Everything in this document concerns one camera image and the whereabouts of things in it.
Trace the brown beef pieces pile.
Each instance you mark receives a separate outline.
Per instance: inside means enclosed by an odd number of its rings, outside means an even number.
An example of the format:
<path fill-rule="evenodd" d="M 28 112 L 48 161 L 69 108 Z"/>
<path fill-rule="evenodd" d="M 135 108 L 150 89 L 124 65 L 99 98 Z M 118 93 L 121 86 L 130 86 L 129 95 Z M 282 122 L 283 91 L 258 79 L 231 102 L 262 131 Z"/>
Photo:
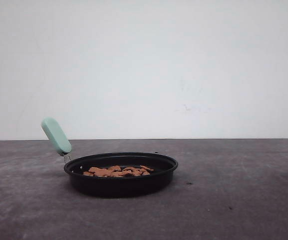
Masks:
<path fill-rule="evenodd" d="M 139 167 L 127 166 L 121 167 L 118 165 L 110 166 L 108 168 L 91 167 L 89 170 L 83 172 L 83 176 L 101 177 L 101 178 L 124 178 L 124 177 L 140 177 L 148 176 L 155 170 L 145 165 Z"/>

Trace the black frying pan green handle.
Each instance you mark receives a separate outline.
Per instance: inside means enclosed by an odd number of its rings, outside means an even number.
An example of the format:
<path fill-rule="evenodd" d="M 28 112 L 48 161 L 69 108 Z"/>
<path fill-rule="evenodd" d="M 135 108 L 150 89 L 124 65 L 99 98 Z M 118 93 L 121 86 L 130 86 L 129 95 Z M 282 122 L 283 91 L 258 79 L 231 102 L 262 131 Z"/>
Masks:
<path fill-rule="evenodd" d="M 72 146 L 59 123 L 47 117 L 41 128 L 64 158 L 63 167 L 77 191 L 105 198 L 136 197 L 167 187 L 178 162 L 169 156 L 146 152 L 113 152 L 73 158 Z"/>

